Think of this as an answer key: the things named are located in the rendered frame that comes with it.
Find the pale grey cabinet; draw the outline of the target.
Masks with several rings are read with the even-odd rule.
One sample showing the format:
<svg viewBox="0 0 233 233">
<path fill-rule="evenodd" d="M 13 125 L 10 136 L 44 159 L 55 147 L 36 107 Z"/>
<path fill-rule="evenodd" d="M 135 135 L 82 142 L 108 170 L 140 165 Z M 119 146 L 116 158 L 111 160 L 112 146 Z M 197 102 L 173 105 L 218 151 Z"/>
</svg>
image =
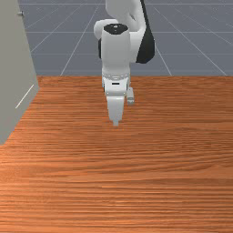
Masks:
<svg viewBox="0 0 233 233">
<path fill-rule="evenodd" d="M 24 16 L 18 0 L 0 0 L 0 145 L 39 90 Z"/>
</svg>

